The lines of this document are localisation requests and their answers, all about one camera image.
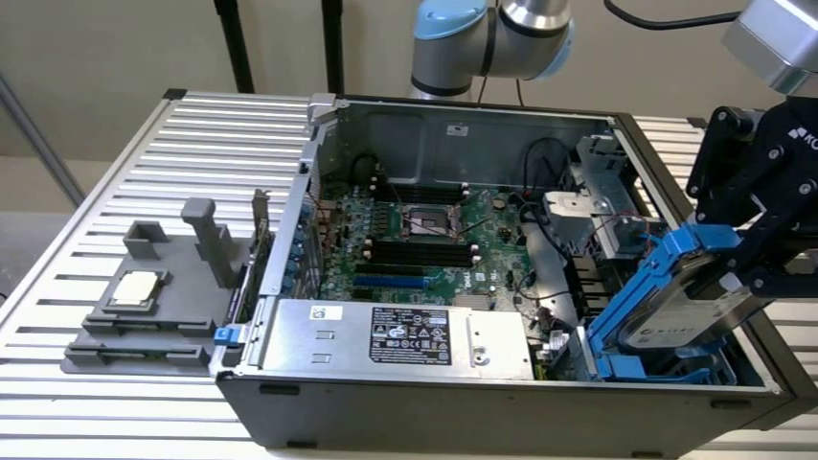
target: cable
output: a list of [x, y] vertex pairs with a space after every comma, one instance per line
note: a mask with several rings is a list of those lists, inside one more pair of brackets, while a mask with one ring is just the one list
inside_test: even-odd
[[[526, 150], [524, 152], [524, 195], [530, 194], [529, 192], [529, 158], [532, 155], [532, 151], [534, 150], [534, 147], [537, 147], [537, 144], [540, 144], [541, 142], [557, 142], [562, 148], [565, 149], [566, 152], [570, 151], [570, 148], [568, 147], [568, 145], [565, 144], [565, 142], [558, 139], [557, 137], [552, 137], [552, 136], [545, 136], [541, 137], [538, 139], [534, 139], [529, 145], [526, 146]], [[549, 170], [552, 171], [552, 176], [554, 177], [556, 180], [556, 184], [560, 183], [561, 179], [558, 178], [557, 172], [554, 170], [554, 166], [552, 165], [552, 162], [549, 162], [546, 156], [544, 155], [542, 158], [546, 159], [548, 165], [549, 165]]]
[[362, 151], [353, 157], [353, 161], [349, 164], [349, 179], [347, 182], [353, 184], [355, 182], [355, 166], [358, 166], [358, 162], [365, 158], [373, 158], [375, 160], [375, 164], [379, 163], [379, 157], [371, 153], [370, 151]]
[[537, 222], [537, 226], [540, 227], [540, 231], [542, 232], [542, 235], [546, 237], [546, 240], [549, 241], [549, 243], [554, 247], [556, 251], [558, 251], [558, 254], [561, 254], [562, 258], [565, 259], [565, 263], [568, 265], [574, 265], [574, 261], [572, 259], [572, 255], [562, 248], [562, 246], [558, 244], [558, 242], [554, 241], [554, 238], [552, 238], [552, 233], [549, 233], [549, 229], [546, 228], [546, 225], [542, 222], [542, 215], [538, 215], [537, 213], [534, 213], [534, 222]]
[[[586, 242], [581, 246], [581, 249], [582, 249], [584, 253], [586, 252], [586, 249], [589, 248], [589, 244], [592, 243], [592, 238], [597, 234], [600, 229], [602, 229], [602, 227], [605, 227], [610, 222], [613, 222], [614, 220], [617, 220], [618, 218], [621, 218], [624, 216], [632, 216], [633, 218], [641, 219], [642, 222], [645, 223], [646, 233], [649, 235], [652, 234], [652, 223], [649, 222], [649, 219], [645, 216], [642, 216], [641, 214], [638, 214], [638, 213], [636, 213], [633, 211], [622, 211], [621, 213], [616, 213], [613, 216], [610, 216], [608, 219], [605, 219], [602, 221], [602, 223], [594, 227], [594, 229], [592, 230], [592, 234], [586, 238]], [[644, 253], [644, 258], [645, 258], [645, 256], [650, 252], [652, 252], [652, 239], [648, 238], [648, 240], [646, 240], [646, 250], [645, 250], [645, 253]]]
[[477, 96], [477, 103], [481, 104], [484, 102], [484, 91], [486, 91], [486, 81], [489, 81], [489, 77], [484, 77], [484, 82], [481, 83], [481, 93]]
[[[496, 10], [501, 7], [501, 0], [496, 0]], [[481, 104], [484, 102], [484, 91], [486, 91], [486, 82], [489, 81], [489, 76], [484, 77], [484, 82], [481, 83], [481, 92], [477, 96], [477, 103]]]
[[553, 298], [553, 297], [557, 297], [557, 296], [560, 296], [560, 295], [564, 295], [564, 294], [570, 294], [570, 293], [572, 293], [572, 291], [570, 291], [570, 290], [562, 290], [561, 292], [556, 292], [554, 294], [549, 294], [549, 295], [545, 295], [545, 296], [542, 296], [542, 297], [530, 297], [529, 295], [526, 295], [526, 294], [524, 293], [524, 283], [525, 283], [525, 282], [526, 282], [526, 280], [528, 280], [528, 279], [529, 279], [529, 278], [530, 278], [530, 277], [534, 275], [534, 273], [536, 273], [536, 272], [534, 272], [534, 270], [533, 270], [533, 271], [530, 271], [530, 272], [529, 272], [529, 275], [526, 275], [524, 278], [521, 278], [521, 281], [518, 281], [518, 283], [517, 283], [517, 287], [516, 287], [516, 289], [514, 289], [514, 293], [516, 293], [517, 295], [520, 295], [520, 296], [521, 296], [521, 297], [524, 297], [525, 299], [529, 299], [529, 300], [533, 300], [533, 301], [540, 302], [541, 300], [549, 300], [549, 299], [550, 299], [550, 298]]
[[648, 29], [649, 31], [674, 31], [678, 29], [712, 26], [713, 24], [724, 24], [726, 22], [736, 21], [740, 14], [742, 14], [741, 11], [734, 11], [724, 14], [714, 14], [713, 16], [689, 17], [674, 21], [650, 21], [642, 17], [634, 16], [630, 12], [620, 8], [614, 4], [614, 0], [602, 0], [602, 3], [605, 4], [605, 8], [608, 8], [609, 12], [612, 12], [616, 17], [618, 17], [632, 26], [637, 26], [641, 29]]
[[524, 103], [524, 90], [521, 89], [521, 80], [520, 79], [516, 80], [516, 84], [517, 84], [517, 100], [521, 103], [521, 107], [525, 107], [526, 104]]

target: black pole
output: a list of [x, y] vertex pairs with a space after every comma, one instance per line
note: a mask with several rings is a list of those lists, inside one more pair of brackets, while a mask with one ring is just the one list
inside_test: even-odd
[[345, 94], [345, 0], [321, 0], [323, 19], [323, 56], [327, 66], [327, 91]]
[[233, 65], [233, 77], [239, 93], [255, 93], [254, 74], [251, 62], [247, 58], [245, 45], [245, 32], [242, 31], [242, 18], [239, 17], [239, 4], [237, 0], [214, 0], [217, 14], [222, 19], [222, 30], [226, 34], [227, 52]]

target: pcie slot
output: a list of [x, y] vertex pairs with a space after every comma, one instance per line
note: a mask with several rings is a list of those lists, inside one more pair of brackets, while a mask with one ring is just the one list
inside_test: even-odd
[[424, 268], [405, 265], [358, 264], [355, 273], [362, 275], [424, 276]]

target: metal sheet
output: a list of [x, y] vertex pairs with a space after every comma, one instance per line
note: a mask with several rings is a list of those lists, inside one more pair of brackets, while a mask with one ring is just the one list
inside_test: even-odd
[[[158, 127], [245, 129], [265, 134], [281, 131], [291, 135], [301, 131], [307, 122], [306, 106], [306, 98], [189, 93], [182, 103], [163, 102], [153, 114], [79, 209], [77, 217], [0, 309], [0, 321], [3, 321], [0, 421], [35, 419], [49, 421], [49, 430], [42, 429], [26, 437], [22, 437], [22, 434], [0, 432], [0, 437], [5, 438], [0, 439], [0, 458], [205, 460], [303, 456], [299, 451], [269, 452], [253, 441], [234, 438], [226, 440], [225, 437], [210, 435], [211, 432], [205, 429], [213, 422], [235, 424], [235, 428], [231, 429], [234, 433], [239, 432], [241, 425], [209, 379], [67, 376], [61, 372], [58, 364], [62, 359], [62, 349], [51, 344], [57, 334], [77, 332], [82, 318], [91, 311], [91, 302], [102, 292], [95, 287], [95, 283], [99, 282], [55, 280], [55, 277], [89, 270], [79, 266], [87, 262], [86, 258], [74, 257], [75, 254], [90, 256], [93, 260], [110, 258], [118, 261], [125, 253], [122, 233], [113, 235], [89, 233], [93, 226], [114, 227], [118, 232], [125, 233], [123, 226], [99, 223], [95, 225], [105, 209], [118, 207], [122, 200], [143, 202], [145, 207], [150, 209], [150, 200], [181, 203], [187, 196], [214, 196], [219, 204], [246, 209], [247, 215], [251, 213], [253, 186], [217, 184], [210, 182], [209, 178], [203, 178], [197, 184], [182, 183], [174, 176], [167, 178], [167, 182], [145, 182], [130, 173], [141, 161], [139, 157], [145, 155], [185, 157], [189, 161], [174, 162], [174, 168], [190, 165], [191, 171], [195, 172], [202, 165], [219, 171], [219, 163], [213, 162], [215, 159], [237, 158], [275, 162], [289, 161], [298, 153], [291, 151], [297, 149], [290, 147], [285, 149], [286, 151], [151, 147], [154, 151], [146, 152], [146, 146]], [[702, 129], [693, 127], [685, 119], [652, 117], [637, 120], [649, 139], [654, 141], [662, 159], [672, 166], [674, 177], [685, 182], [698, 151], [700, 141], [694, 139], [702, 135]], [[669, 138], [670, 133], [678, 134], [680, 137]], [[193, 138], [187, 144], [205, 146], [207, 142], [213, 143], [213, 140]], [[217, 147], [231, 147], [231, 145], [226, 143]], [[245, 166], [247, 170], [225, 168], [222, 171], [259, 173], [263, 170], [253, 164]], [[277, 203], [279, 205], [285, 203], [287, 190], [275, 189], [271, 195], [271, 215], [275, 218], [273, 209]], [[134, 210], [139, 205], [119, 207]], [[235, 209], [222, 211], [242, 212]], [[145, 218], [141, 214], [125, 216], [130, 216], [131, 219]], [[94, 262], [95, 268], [91, 270], [101, 270], [98, 273], [105, 273], [101, 264], [105, 263]], [[768, 314], [776, 325], [781, 326], [780, 331], [785, 339], [792, 340], [792, 344], [804, 350], [799, 352], [799, 358], [807, 364], [808, 371], [812, 369], [812, 376], [818, 379], [818, 353], [815, 352], [818, 350], [816, 307], [813, 303], [778, 302], [768, 308]], [[796, 326], [797, 329], [788, 329], [785, 326]], [[131, 431], [126, 432], [122, 429], [125, 425], [119, 424], [129, 420], [187, 421], [185, 427], [189, 429], [189, 434], [185, 437], [169, 438], [158, 429], [153, 429], [149, 423], [127, 425]], [[82, 433], [67, 434], [71, 425], [83, 421], [106, 421], [106, 424], [85, 425]], [[818, 420], [816, 415], [805, 415], [769, 432], [744, 430], [729, 433], [709, 443], [702, 450], [689, 453], [684, 459], [813, 460], [818, 455], [816, 439], [818, 439]], [[351, 456], [388, 457], [385, 454], [343, 452], [317, 452], [314, 455], [315, 458], [339, 459]]]
[[[313, 314], [315, 309], [326, 309], [327, 313], [321, 315], [326, 319]], [[400, 333], [394, 335], [392, 331], [388, 333], [389, 326], [377, 333], [377, 310], [401, 311], [408, 318], [414, 315], [416, 320], [396, 326]], [[446, 314], [438, 318], [438, 326], [426, 322], [429, 316], [425, 317], [424, 311]], [[371, 344], [377, 334], [385, 337], [378, 345]], [[374, 352], [381, 351], [392, 352], [401, 362], [374, 357]], [[432, 357], [436, 364], [418, 363], [416, 359], [421, 356]], [[262, 370], [278, 375], [310, 373], [330, 379], [341, 376], [366, 379], [378, 375], [394, 379], [533, 379], [520, 313], [350, 302], [341, 306], [313, 300], [279, 302]]]

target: warning label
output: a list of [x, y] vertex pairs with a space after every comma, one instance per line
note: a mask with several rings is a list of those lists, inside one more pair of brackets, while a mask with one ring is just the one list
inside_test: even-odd
[[450, 366], [450, 348], [449, 311], [373, 309], [374, 362]]

